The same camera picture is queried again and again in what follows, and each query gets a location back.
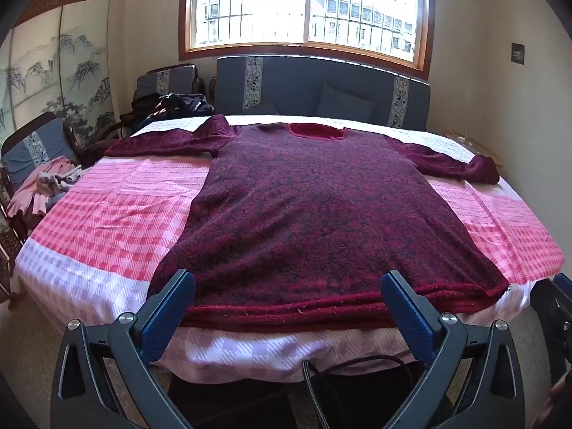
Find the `dark red patterned sweater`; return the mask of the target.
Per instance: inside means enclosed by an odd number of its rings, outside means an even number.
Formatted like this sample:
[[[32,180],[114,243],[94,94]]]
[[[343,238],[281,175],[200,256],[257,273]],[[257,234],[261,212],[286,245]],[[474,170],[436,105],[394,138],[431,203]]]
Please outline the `dark red patterned sweater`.
[[[301,332],[389,327],[381,277],[395,270],[436,309],[491,307],[508,281],[431,177],[494,184],[492,160],[321,124],[231,125],[125,138],[112,157],[210,156],[184,229],[149,284],[196,280],[187,327]]]

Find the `pile of dark clothes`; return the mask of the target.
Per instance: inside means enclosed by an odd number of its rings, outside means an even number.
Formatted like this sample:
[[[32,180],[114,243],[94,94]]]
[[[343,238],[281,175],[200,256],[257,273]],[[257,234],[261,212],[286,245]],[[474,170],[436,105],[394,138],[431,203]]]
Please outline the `pile of dark clothes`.
[[[120,115],[120,122],[132,133],[136,133],[153,122],[211,116],[214,112],[214,106],[210,105],[206,96],[201,93],[153,93],[134,100],[132,110]]]

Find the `pink checked bed cover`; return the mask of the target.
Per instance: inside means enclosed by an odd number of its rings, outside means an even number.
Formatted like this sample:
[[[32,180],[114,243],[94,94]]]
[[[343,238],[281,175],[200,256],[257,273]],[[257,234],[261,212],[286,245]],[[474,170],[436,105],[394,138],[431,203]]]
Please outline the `pink checked bed cover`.
[[[58,328],[72,319],[107,324],[137,311],[149,282],[179,238],[208,161],[193,158],[106,158],[91,168],[32,231],[15,260],[15,277]],[[476,245],[509,281],[492,307],[463,317],[467,324],[511,321],[527,308],[531,290],[554,277],[564,255],[547,228],[505,181],[487,186],[433,179]],[[191,383],[242,379],[293,383],[305,361],[348,374],[376,365],[365,355],[409,360],[395,328],[291,334],[180,328],[160,365]]]

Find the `blue square cushion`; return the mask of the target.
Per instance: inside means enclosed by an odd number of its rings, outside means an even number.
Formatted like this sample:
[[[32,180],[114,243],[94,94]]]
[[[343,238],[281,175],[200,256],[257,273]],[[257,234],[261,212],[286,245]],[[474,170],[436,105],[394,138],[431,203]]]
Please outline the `blue square cushion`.
[[[324,84],[315,112],[318,117],[368,122],[375,103],[350,95]]]

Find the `painted folding screen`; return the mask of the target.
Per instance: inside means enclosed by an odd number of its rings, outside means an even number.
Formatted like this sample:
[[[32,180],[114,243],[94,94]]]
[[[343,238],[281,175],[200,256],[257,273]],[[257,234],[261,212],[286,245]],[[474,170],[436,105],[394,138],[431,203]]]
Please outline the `painted folding screen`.
[[[113,124],[109,0],[31,0],[1,45],[1,137],[42,113],[79,144]]]

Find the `wooden framed window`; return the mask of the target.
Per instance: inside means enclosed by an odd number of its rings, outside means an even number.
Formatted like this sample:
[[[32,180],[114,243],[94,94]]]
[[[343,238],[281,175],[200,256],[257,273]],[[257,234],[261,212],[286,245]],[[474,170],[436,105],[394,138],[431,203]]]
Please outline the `wooden framed window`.
[[[178,56],[331,56],[428,79],[434,0],[179,0]]]

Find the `blue sofa with patterned stripes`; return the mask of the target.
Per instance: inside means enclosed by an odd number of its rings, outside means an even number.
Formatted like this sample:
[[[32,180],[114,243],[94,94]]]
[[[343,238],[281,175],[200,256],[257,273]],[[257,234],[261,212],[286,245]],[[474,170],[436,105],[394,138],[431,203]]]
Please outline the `blue sofa with patterned stripes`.
[[[215,109],[354,120],[426,130],[426,82],[364,64],[301,55],[226,56],[217,60]]]

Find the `black wall switch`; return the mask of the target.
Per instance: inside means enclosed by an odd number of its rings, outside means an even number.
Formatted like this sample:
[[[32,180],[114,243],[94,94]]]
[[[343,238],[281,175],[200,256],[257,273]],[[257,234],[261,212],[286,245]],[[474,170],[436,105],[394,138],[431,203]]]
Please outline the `black wall switch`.
[[[526,61],[526,48],[522,44],[511,44],[511,61],[515,64],[523,65]]]

